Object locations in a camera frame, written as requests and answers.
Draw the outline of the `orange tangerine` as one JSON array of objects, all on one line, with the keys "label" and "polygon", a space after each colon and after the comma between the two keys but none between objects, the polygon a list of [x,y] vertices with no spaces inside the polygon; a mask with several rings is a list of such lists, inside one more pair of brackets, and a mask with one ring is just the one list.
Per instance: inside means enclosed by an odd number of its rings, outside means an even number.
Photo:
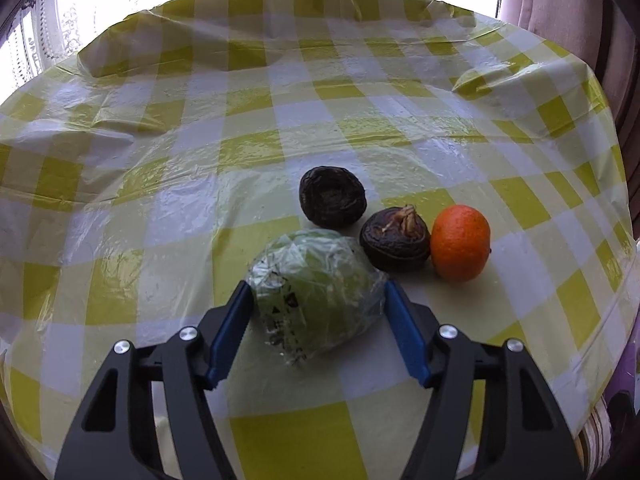
[{"label": "orange tangerine", "polygon": [[490,226],[484,214],[466,205],[445,208],[431,232],[431,258],[444,280],[474,280],[484,270],[491,253]]}]

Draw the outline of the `dark fruit with stem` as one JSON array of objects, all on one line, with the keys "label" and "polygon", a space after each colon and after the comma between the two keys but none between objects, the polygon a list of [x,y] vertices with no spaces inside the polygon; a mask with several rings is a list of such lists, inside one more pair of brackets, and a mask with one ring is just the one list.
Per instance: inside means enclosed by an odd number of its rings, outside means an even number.
[{"label": "dark fruit with stem", "polygon": [[413,205],[390,207],[363,223],[359,243],[378,270],[420,270],[431,255],[431,234]]}]

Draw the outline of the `green fruit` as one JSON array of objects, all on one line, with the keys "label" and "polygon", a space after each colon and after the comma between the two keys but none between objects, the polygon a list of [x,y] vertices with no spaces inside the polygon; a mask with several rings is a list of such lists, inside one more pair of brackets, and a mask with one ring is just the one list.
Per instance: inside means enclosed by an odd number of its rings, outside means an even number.
[{"label": "green fruit", "polygon": [[366,332],[384,313],[388,276],[354,238],[306,229],[269,242],[245,281],[268,342],[297,363]]}]

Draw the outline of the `dark wrinkled passion fruit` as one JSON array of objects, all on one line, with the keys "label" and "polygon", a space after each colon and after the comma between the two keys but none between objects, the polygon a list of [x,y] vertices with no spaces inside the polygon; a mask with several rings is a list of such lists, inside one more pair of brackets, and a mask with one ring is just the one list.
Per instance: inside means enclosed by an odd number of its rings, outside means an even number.
[{"label": "dark wrinkled passion fruit", "polygon": [[300,178],[300,208],[316,226],[329,230],[347,229],[364,214],[366,191],[349,170],[335,166],[317,166]]}]

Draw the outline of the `yellow white checkered tablecloth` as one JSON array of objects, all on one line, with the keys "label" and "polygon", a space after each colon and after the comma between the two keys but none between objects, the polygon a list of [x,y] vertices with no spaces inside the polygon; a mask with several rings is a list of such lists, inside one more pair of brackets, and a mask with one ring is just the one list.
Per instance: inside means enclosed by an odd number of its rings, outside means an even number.
[{"label": "yellow white checkered tablecloth", "polygon": [[470,338],[525,342],[582,429],[638,309],[614,119],[590,67],[431,0],[172,0],[1,107],[1,399],[52,474],[114,342],[166,340],[306,228],[336,165],[371,208],[478,209],[478,278],[406,275]]}]

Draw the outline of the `pink curtain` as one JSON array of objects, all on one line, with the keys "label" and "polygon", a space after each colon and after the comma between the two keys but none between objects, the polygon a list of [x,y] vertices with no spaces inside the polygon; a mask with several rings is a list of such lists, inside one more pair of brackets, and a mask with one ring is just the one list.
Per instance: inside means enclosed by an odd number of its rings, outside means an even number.
[{"label": "pink curtain", "polygon": [[620,143],[639,137],[639,36],[614,0],[501,0],[499,18],[549,39],[596,73]]}]

